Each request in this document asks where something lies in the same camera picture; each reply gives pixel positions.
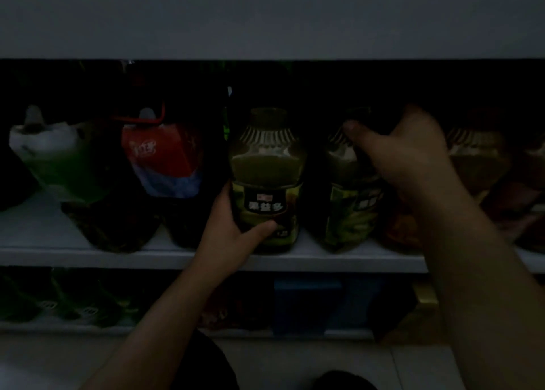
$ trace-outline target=upper shelf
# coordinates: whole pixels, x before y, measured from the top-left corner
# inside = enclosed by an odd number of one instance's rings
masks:
[[[544,0],[0,0],[0,58],[545,58]]]
[[[533,273],[545,273],[545,255],[519,250]],[[113,254],[93,248],[47,193],[0,213],[0,265],[126,269],[176,269],[187,266],[193,250],[176,247],[165,228],[141,251]],[[290,252],[252,255],[246,271],[426,273],[422,256],[402,255],[367,240],[342,254],[326,252],[306,231]]]

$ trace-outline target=floor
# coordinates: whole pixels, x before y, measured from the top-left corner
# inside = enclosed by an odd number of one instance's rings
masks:
[[[76,389],[123,339],[61,334],[0,335],[0,389]],[[385,347],[328,340],[217,339],[241,390],[306,390],[331,369],[378,390],[463,390],[448,347]]]

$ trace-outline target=store shelf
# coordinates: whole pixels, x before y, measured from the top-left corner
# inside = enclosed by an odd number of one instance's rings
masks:
[[[95,334],[104,336],[126,336],[134,329],[134,325],[121,325],[99,328],[85,324],[82,321],[64,321],[54,316],[41,316],[30,322],[10,323],[0,321],[0,333],[68,333],[68,334]],[[227,328],[225,330],[201,331],[211,338],[275,338],[272,330],[243,330],[241,328]],[[326,330],[323,335],[296,335],[282,336],[282,338],[309,338],[309,339],[338,339],[338,340],[374,340],[373,332],[366,328],[348,330]]]
[[[533,273],[545,273],[545,255],[519,250]],[[0,213],[0,265],[127,269],[183,269],[194,251],[176,247],[160,227],[143,250],[121,255],[93,248],[58,203],[39,192]],[[424,258],[403,255],[368,240],[357,248],[330,254],[302,231],[292,250],[280,255],[252,255],[246,271],[426,273]]]
[[[544,58],[543,0],[0,0],[0,58]]]

